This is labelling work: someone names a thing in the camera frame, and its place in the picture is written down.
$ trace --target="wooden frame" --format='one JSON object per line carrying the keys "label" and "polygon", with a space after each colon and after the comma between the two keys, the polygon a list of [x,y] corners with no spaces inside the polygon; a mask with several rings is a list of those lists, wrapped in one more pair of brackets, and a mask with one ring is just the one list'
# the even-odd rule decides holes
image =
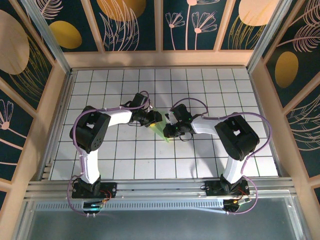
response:
{"label": "wooden frame", "polygon": [[1,239],[11,239],[28,183],[36,173],[46,147],[46,138],[49,136],[54,112],[59,107],[57,101],[64,79],[65,73],[59,63],[56,62],[43,91],[38,110],[33,111],[34,119],[12,180],[10,182],[0,181],[0,188],[10,191],[10,195],[6,197],[5,211],[1,213],[0,229],[6,229],[5,232],[1,232]]}
{"label": "wooden frame", "polygon": [[4,208],[6,207],[6,205],[8,203],[8,195],[9,195],[9,191],[10,190],[0,186],[0,191],[6,193],[4,201],[3,201],[3,204],[2,204],[2,207],[0,209],[0,221],[1,221],[2,220],[2,215],[3,215],[3,212],[4,212]]}
{"label": "wooden frame", "polygon": [[[263,59],[257,63],[251,75],[263,112],[273,128],[273,142],[280,164],[292,177],[310,232],[316,239],[317,236],[320,236],[320,228],[318,226],[320,211],[315,211],[319,207],[319,203],[315,198],[312,186],[320,185],[320,176],[309,178],[307,174],[306,167],[286,118],[286,111],[280,103]],[[319,84],[320,78],[314,81]],[[306,87],[295,98],[295,104],[292,104],[292,106],[297,105],[316,86],[314,83],[311,89],[306,89]]]}
{"label": "wooden frame", "polygon": [[155,46],[150,51],[105,51],[90,0],[81,0],[99,52],[65,52],[71,68],[161,67],[161,66],[246,66],[253,50],[221,50],[236,0],[226,0],[220,28],[212,50],[163,50],[163,7],[154,0]]}

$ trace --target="flower illustration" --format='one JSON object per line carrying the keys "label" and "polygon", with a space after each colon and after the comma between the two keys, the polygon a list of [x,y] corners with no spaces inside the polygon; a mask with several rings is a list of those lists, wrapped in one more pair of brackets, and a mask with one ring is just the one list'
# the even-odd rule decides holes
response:
{"label": "flower illustration", "polygon": [[[0,130],[4,130],[4,131],[9,130],[14,134],[26,139],[27,138],[26,136],[10,128],[10,121],[11,121],[13,112],[14,112],[14,104],[10,101],[7,101],[5,104],[5,101],[3,99],[0,99]],[[2,138],[0,138],[0,142],[19,150],[23,149],[21,146],[8,142]],[[11,164],[11,163],[4,163],[4,162],[0,162],[0,164],[15,165],[15,163]]]}
{"label": "flower illustration", "polygon": [[205,4],[215,4],[220,0],[186,0],[189,5],[188,11],[186,14],[186,26],[185,26],[185,50],[188,50],[188,26],[189,26],[189,15],[191,6],[195,5],[205,5]]}
{"label": "flower illustration", "polygon": [[9,129],[12,113],[14,112],[14,104],[10,101],[0,99],[0,128],[2,130]]}
{"label": "flower illustration", "polygon": [[186,24],[186,22],[183,21],[183,17],[181,16],[181,12],[179,12],[179,13],[175,12],[175,13],[172,13],[172,15],[170,12],[168,12],[165,14],[165,19],[166,19],[166,21],[169,25],[169,28],[170,28],[173,50],[176,50],[172,29],[184,26]]}
{"label": "flower illustration", "polygon": [[207,13],[204,12],[199,18],[199,12],[192,13],[192,23],[195,32],[194,49],[197,50],[197,37],[198,34],[207,33],[217,30],[215,12]]}

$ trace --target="metal frame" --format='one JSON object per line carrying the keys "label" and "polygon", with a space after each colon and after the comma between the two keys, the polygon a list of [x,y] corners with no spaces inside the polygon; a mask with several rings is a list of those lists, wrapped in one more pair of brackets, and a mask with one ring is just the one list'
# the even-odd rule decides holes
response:
{"label": "metal frame", "polygon": [[249,73],[252,73],[254,68],[256,67],[258,61],[260,60],[262,54],[264,53],[265,49],[267,48],[269,42],[271,41],[272,37],[274,36],[275,32],[279,28],[283,18],[287,14],[292,0],[281,0],[279,1],[276,9],[274,10],[269,23],[264,28],[255,48],[253,54],[249,60],[247,65],[247,69]]}
{"label": "metal frame", "polygon": [[[253,87],[253,93],[254,93],[254,96],[256,98],[256,101],[258,103],[258,109],[259,111],[261,112],[261,114],[265,117],[265,112],[264,112],[264,109],[262,108],[262,104],[261,104],[261,101],[258,97],[258,94],[257,94],[257,88],[256,88],[256,84],[255,84],[255,81],[253,81],[253,77],[252,77],[252,74],[250,72],[248,72],[249,74],[249,78],[250,78],[250,82],[252,84],[252,87]],[[262,122],[263,126],[264,126],[264,130],[266,133],[269,132],[269,128],[267,126],[267,124],[263,121]],[[275,146],[275,143],[273,141],[273,139],[271,139],[269,145],[271,146],[271,152],[272,152],[272,156],[273,156],[273,159],[276,163],[276,169],[278,170],[278,174],[279,174],[279,177],[289,177],[289,174],[287,173],[287,171],[285,170],[285,168],[281,165],[280,163],[280,160],[279,160],[279,156],[277,154],[277,151],[276,151],[276,146]]]}
{"label": "metal frame", "polygon": [[50,162],[53,153],[55,152],[55,150],[57,150],[58,138],[60,136],[60,133],[62,131],[62,126],[63,126],[63,120],[64,120],[63,117],[65,116],[68,108],[66,103],[70,100],[72,86],[75,82],[75,79],[76,79],[76,74],[72,72],[71,74],[67,73],[63,80],[63,84],[61,87],[62,91],[60,93],[60,96],[53,114],[54,119],[49,130],[49,138],[48,138],[49,140],[45,146],[43,157],[39,163],[39,167],[34,177],[34,180],[36,181],[41,181],[46,164]]}
{"label": "metal frame", "polygon": [[[252,178],[259,198],[284,198],[296,239],[309,239],[310,233],[301,212],[297,193],[289,177]],[[201,186],[210,179],[122,180],[117,181],[117,194],[102,211],[127,210],[202,210],[223,213],[223,199],[230,196],[206,196]],[[21,207],[12,239],[25,239],[32,226],[35,211],[71,211],[66,200],[68,181],[31,181]],[[252,198],[256,195],[249,184]],[[82,199],[73,199],[76,209]]]}

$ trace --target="black mount bracket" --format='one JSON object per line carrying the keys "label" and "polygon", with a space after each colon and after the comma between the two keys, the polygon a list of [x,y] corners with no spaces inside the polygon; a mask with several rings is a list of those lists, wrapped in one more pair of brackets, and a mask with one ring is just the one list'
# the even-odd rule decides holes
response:
{"label": "black mount bracket", "polygon": [[[95,110],[92,106],[86,106],[82,112]],[[78,146],[90,153],[100,148],[106,135],[111,117],[106,113],[99,111],[90,112],[83,115],[75,128],[76,143]],[[70,130],[69,136],[73,139],[73,127]]]}
{"label": "black mount bracket", "polygon": [[109,193],[111,193],[111,198],[115,198],[117,194],[116,182],[101,182],[100,178],[94,184],[86,183],[81,178],[77,178],[72,187],[71,197],[73,199],[109,199]]}
{"label": "black mount bracket", "polygon": [[225,178],[221,175],[220,180],[208,180],[201,188],[205,190],[206,196],[240,196],[243,191],[246,195],[250,194],[247,180],[241,178],[234,184],[226,184]]}

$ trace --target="purple cable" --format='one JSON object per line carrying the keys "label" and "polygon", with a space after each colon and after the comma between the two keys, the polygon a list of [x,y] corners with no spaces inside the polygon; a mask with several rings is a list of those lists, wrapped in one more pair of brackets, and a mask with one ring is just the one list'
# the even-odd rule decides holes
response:
{"label": "purple cable", "polygon": [[260,147],[258,148],[256,151],[253,151],[251,154],[249,154],[245,160],[244,160],[244,163],[242,165],[242,168],[241,168],[241,175],[246,179],[248,180],[250,183],[252,183],[253,187],[254,187],[254,190],[255,190],[255,201],[253,203],[253,205],[245,210],[245,211],[242,211],[242,212],[233,212],[232,214],[233,215],[239,215],[239,214],[245,214],[249,211],[251,211],[257,204],[257,201],[258,201],[258,189],[257,189],[257,186],[255,185],[255,183],[247,176],[244,175],[244,169],[245,169],[245,166],[247,164],[247,161],[249,158],[251,158],[253,155],[255,155],[256,153],[258,153],[259,151],[261,151],[265,146],[267,146],[271,140],[271,137],[272,137],[272,127],[271,127],[271,124],[270,122],[262,115],[260,114],[257,114],[257,113],[254,113],[254,112],[240,112],[240,113],[232,113],[230,115],[227,115],[227,116],[222,116],[222,117],[203,117],[203,119],[208,119],[208,120],[224,120],[224,119],[227,119],[227,118],[230,118],[230,117],[235,117],[235,116],[240,116],[240,115],[252,115],[252,116],[256,116],[258,118],[261,118],[268,126],[269,128],[269,136],[266,140],[266,142]]}
{"label": "purple cable", "polygon": [[72,183],[72,179],[73,179],[74,177],[76,177],[76,178],[81,178],[82,175],[85,173],[85,168],[84,168],[84,166],[85,166],[85,160],[84,160],[84,158],[83,158],[83,150],[78,146],[77,141],[76,141],[76,127],[77,127],[77,124],[78,124],[80,118],[82,118],[82,117],[83,117],[84,115],[86,115],[86,114],[95,113],[95,112],[109,112],[109,111],[116,111],[116,110],[135,110],[135,109],[141,109],[141,108],[145,107],[145,106],[149,103],[149,100],[150,100],[150,98],[149,98],[149,93],[148,93],[147,91],[141,91],[140,94],[142,94],[142,93],[145,93],[145,94],[147,95],[147,97],[146,97],[145,103],[144,103],[143,105],[141,105],[141,106],[136,106],[136,107],[122,107],[122,106],[119,106],[119,107],[114,107],[114,108],[91,109],[91,110],[87,110],[87,111],[82,112],[82,113],[76,118],[76,120],[75,120],[75,122],[74,122],[74,124],[73,124],[73,129],[72,129],[72,141],[73,141],[73,145],[75,146],[76,150],[79,152],[79,155],[80,155],[81,173],[80,173],[80,175],[73,175],[73,176],[70,178],[69,183],[68,183],[68,187],[67,187],[67,192],[66,192],[66,199],[67,199],[67,201],[68,201],[68,204],[69,204],[70,208],[71,208],[74,212],[76,212],[76,213],[78,213],[78,214],[80,214],[80,215],[82,215],[82,216],[89,216],[88,214],[85,214],[85,213],[83,213],[83,212],[81,212],[81,211],[76,210],[76,209],[72,206],[71,201],[70,201],[70,196],[69,196],[70,185],[71,185],[71,183]]}
{"label": "purple cable", "polygon": [[199,99],[196,99],[196,98],[193,98],[193,97],[185,97],[185,98],[177,101],[175,104],[173,104],[172,108],[170,108],[170,111],[171,111],[178,103],[180,103],[180,102],[182,102],[182,101],[184,101],[184,100],[187,100],[187,99],[195,100],[195,101],[201,103],[201,104],[205,107],[206,112],[202,113],[201,115],[207,114],[207,113],[209,112],[209,109],[208,109],[207,105],[206,105],[203,101],[201,101],[201,100],[199,100]]}

